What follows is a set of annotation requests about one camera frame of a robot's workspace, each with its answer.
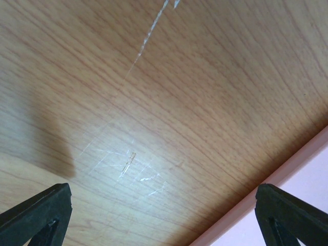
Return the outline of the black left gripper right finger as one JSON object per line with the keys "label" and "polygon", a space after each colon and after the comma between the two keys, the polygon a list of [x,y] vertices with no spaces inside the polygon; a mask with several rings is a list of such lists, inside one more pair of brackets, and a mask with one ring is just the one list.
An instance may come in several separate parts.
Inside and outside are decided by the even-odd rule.
{"label": "black left gripper right finger", "polygon": [[327,245],[327,213],[272,184],[259,185],[255,214],[266,245]]}

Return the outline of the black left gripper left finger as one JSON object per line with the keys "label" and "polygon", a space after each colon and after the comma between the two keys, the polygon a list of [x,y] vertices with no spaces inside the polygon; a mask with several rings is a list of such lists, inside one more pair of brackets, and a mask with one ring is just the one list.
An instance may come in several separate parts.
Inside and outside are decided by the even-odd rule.
{"label": "black left gripper left finger", "polygon": [[1,213],[1,245],[62,245],[71,196],[68,183],[57,183]]}

